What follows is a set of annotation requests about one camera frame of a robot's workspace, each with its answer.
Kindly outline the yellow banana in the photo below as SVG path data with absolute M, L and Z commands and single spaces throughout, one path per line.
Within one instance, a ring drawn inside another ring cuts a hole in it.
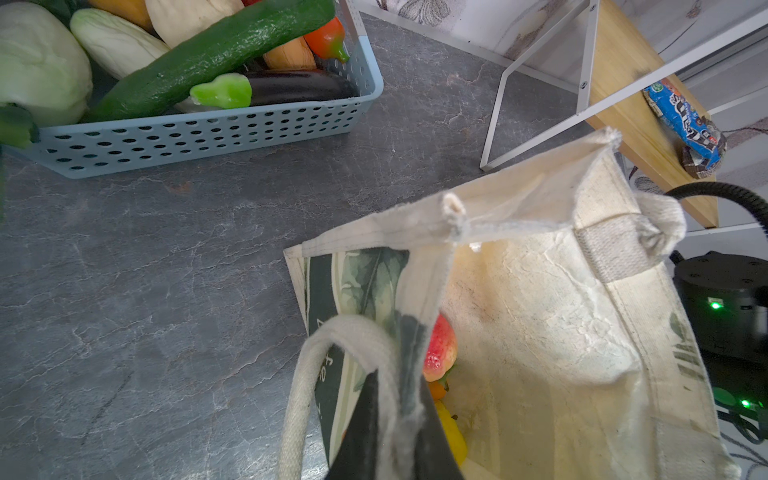
M 434 406 L 447 439 L 450 451 L 457 465 L 461 467 L 467 458 L 468 448 L 457 421 L 442 401 L 435 401 Z

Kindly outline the red peach fruit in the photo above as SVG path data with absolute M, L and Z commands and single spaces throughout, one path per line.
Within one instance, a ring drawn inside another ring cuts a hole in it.
M 427 382 L 437 382 L 454 366 L 458 356 L 456 333 L 440 313 L 432 329 L 430 342 L 423 365 L 423 375 Z

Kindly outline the cream canvas grocery bag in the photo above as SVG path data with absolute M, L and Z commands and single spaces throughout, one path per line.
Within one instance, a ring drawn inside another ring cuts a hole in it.
M 375 479 L 415 479 L 421 382 L 457 421 L 464 479 L 737 479 L 665 259 L 679 203 L 630 189 L 612 128 L 285 251 L 305 323 L 277 475 L 317 412 L 335 460 L 378 372 Z M 442 313 L 458 356 L 423 365 Z

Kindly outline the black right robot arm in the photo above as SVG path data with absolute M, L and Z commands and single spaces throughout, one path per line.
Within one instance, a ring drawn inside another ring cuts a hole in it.
M 673 282 L 693 328 L 717 416 L 759 445 L 767 440 L 767 261 L 675 250 Z

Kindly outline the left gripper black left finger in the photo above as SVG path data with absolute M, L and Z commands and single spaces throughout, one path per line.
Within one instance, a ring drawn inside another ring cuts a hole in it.
M 374 480 L 378 447 L 378 372 L 369 374 L 360 392 L 346 435 L 326 480 Z

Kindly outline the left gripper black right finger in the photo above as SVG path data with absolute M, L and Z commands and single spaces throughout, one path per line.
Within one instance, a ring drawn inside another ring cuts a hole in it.
M 415 479 L 463 480 L 425 381 L 421 382 L 420 400 L 424 422 L 416 440 Z

